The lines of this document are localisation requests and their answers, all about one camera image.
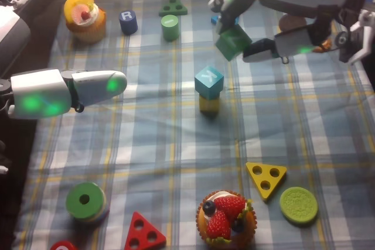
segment green cylinder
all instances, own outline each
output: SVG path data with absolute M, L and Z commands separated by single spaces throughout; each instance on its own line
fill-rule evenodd
M 162 18 L 163 37 L 166 41 L 174 41 L 180 35 L 178 18 L 174 15 L 166 15 Z
M 79 221 L 92 221 L 106 209 L 107 200 L 102 189 L 94 183 L 81 183 L 73 187 L 66 197 L 66 209 Z

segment blue block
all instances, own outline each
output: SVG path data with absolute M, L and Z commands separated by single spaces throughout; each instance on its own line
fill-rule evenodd
M 224 76 L 214 67 L 205 67 L 195 76 L 195 90 L 206 100 L 220 96 L 224 88 Z
M 137 17 L 133 10 L 125 10 L 118 15 L 121 30 L 125 35 L 132 35 L 138 30 Z
M 218 17 L 219 17 L 219 16 L 217 16 L 217 15 L 216 15 L 216 16 L 212 16 L 212 17 L 211 17 L 211 23 L 214 24 L 214 25 L 216 25 L 216 23 L 217 23 L 217 18 L 218 18 Z M 235 24 L 238 25 L 239 22 L 240 22 L 240 18 L 237 17 L 237 18 L 236 18 L 236 21 L 235 21 Z

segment yellow triangle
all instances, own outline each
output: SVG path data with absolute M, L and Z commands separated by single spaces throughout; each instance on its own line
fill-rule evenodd
M 287 168 L 283 166 L 247 162 L 246 167 L 263 201 L 268 200 L 287 173 Z

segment dark background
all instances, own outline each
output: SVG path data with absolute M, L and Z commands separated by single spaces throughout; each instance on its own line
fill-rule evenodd
M 60 19 L 62 3 L 54 1 L 42 14 L 29 22 L 31 39 L 8 72 L 0 78 L 29 70 L 45 69 Z M 370 81 L 375 85 L 375 57 L 363 61 Z M 6 144 L 5 155 L 12 161 L 6 177 L 0 177 L 0 250 L 10 249 L 13 231 L 22 202 L 37 121 L 0 118 L 0 140 Z

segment yellow cube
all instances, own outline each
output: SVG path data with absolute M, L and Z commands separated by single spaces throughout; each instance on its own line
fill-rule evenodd
M 217 114 L 219 112 L 220 98 L 207 100 L 199 95 L 199 110 L 204 113 Z

